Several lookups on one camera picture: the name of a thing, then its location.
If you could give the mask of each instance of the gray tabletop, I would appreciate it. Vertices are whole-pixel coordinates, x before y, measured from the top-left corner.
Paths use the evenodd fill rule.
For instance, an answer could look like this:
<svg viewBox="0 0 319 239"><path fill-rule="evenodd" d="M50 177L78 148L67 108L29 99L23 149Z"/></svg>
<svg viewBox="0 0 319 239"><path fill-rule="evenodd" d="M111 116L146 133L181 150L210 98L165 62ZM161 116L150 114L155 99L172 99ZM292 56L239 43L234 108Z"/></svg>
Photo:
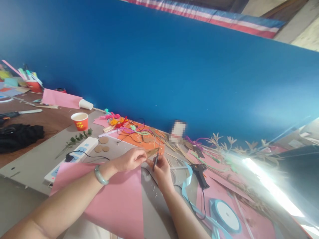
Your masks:
<svg viewBox="0 0 319 239"><path fill-rule="evenodd" d="M94 111L89 115L89 127L91 127L93 130L92 137L97 138L99 134L103 133L103 126L93 123L94 119L101 115L103 115L103 113L100 111ZM44 180L44 177L65 158L67 153L73 151L80 144L79 143L73 148L68 149L60 157L55 159L55 157L65 148L66 142L69 141L71 137L75 136L77 132L78 131L74 125L66 128L65 130L61 131L39 146L1 168L0 174L31 187L39 192L49 195L51 188L48 187L48 183ZM90 153L90 156L102 155L110 159L114 159L125 153L130 148L135 147L123 141L117 144L117 141L119 140L109 137L107 146L109 146L110 150L108 152L102 153L96 153L93 151ZM178 157L180 160L183 160L180 155L173 152L168 147L165 148L165 152ZM173 166L181 166L176 160L173 160L172 157L168 156L168 158L171 159ZM87 157L84 162L89 163L92 160L92 158ZM95 160L94 163L104 161L105 159L102 158ZM173 173L176 177L176 179L173 177L173 180L175 181L174 184L182 185L182 182L186 178L186 171L176 170ZM193 177L191 185L187 187L188 196L193 203L196 202L197 185L198 181L196 177ZM153 181L149 173L144 169L142 169L142 200L144 237L152 239L178 238L164 198L159 191L156 182ZM203 223L202 225L207 232L209 232L209 229Z"/></svg>

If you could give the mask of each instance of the blue wall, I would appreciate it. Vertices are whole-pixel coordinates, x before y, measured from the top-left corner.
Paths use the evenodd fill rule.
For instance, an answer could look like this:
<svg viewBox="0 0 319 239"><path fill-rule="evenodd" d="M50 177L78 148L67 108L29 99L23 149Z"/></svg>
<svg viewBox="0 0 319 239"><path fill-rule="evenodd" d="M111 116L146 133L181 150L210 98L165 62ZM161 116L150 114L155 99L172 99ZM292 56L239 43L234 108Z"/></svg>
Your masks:
<svg viewBox="0 0 319 239"><path fill-rule="evenodd" d="M272 139L319 117L319 53L118 0L2 0L0 57L47 88L191 138Z"/></svg>

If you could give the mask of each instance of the scissors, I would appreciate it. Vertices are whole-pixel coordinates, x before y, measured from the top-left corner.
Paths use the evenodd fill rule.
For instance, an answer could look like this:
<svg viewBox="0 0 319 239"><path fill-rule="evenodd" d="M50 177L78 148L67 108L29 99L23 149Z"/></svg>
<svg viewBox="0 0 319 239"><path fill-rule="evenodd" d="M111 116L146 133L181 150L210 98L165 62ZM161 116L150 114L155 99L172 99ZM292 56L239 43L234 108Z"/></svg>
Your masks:
<svg viewBox="0 0 319 239"><path fill-rule="evenodd" d="M154 172L154 168L155 168L155 165L157 164L157 161L159 160L159 155L160 155L160 147L159 149L157 150L157 155L156 157L153 159L153 172Z"/></svg>

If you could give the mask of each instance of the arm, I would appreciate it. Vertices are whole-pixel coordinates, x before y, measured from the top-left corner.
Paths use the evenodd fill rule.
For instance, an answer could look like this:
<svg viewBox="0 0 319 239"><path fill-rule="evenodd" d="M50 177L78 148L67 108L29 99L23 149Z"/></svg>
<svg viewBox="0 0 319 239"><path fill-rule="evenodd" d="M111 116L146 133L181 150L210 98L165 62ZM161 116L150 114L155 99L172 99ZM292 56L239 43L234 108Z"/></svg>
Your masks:
<svg viewBox="0 0 319 239"><path fill-rule="evenodd" d="M146 162L151 168L153 167L151 160L148 159ZM154 173L159 183L159 189L163 193L168 209L172 215L178 238L210 239L205 229L186 205L184 199L175 191L170 174L170 166L163 155L159 156L158 163L154 168Z"/></svg>
<svg viewBox="0 0 319 239"><path fill-rule="evenodd" d="M101 165L100 172L105 180L109 180L117 172L133 170L146 157L145 150L133 148ZM94 172L84 175L48 198L2 238L56 238L82 215L102 187Z"/></svg>

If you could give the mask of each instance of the power strip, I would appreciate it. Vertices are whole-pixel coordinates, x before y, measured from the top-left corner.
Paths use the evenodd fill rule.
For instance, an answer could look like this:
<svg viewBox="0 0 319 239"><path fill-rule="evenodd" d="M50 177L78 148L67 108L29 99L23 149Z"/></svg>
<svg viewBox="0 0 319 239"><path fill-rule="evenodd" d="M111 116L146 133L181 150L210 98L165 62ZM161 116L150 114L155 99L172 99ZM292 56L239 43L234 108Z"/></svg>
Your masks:
<svg viewBox="0 0 319 239"><path fill-rule="evenodd" d="M81 143L75 150L73 151L83 151L86 154L90 154L93 149L98 145L99 140L96 138L92 138L92 137L88 137L86 140L83 141L83 143ZM82 162L87 156L82 153L82 152L73 152L70 153L70 155L72 155L74 157L74 159L72 159L70 162L72 163L77 163L77 162ZM51 172L49 172L44 179L50 183L54 183L57 172L59 171L60 165L61 163L65 162L65 158L64 160L62 160L54 169L51 170Z"/></svg>

